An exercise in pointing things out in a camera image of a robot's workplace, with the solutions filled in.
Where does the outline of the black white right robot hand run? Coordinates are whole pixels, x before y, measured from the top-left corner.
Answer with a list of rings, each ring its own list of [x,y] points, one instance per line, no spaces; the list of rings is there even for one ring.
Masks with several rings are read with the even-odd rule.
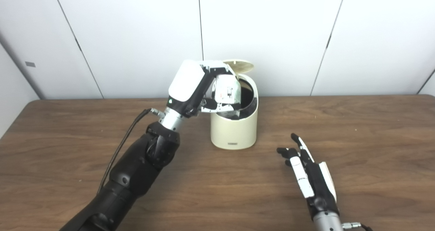
[[[306,199],[311,219],[321,212],[339,215],[335,186],[325,162],[314,161],[301,137],[292,133],[291,138],[298,149],[278,147],[277,152],[285,158],[285,165],[295,174],[298,186]]]

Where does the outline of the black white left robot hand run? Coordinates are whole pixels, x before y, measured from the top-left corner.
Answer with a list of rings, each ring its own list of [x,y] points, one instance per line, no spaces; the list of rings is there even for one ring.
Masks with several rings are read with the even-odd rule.
[[[186,118],[241,110],[238,76],[223,61],[183,61],[168,94],[167,107]]]

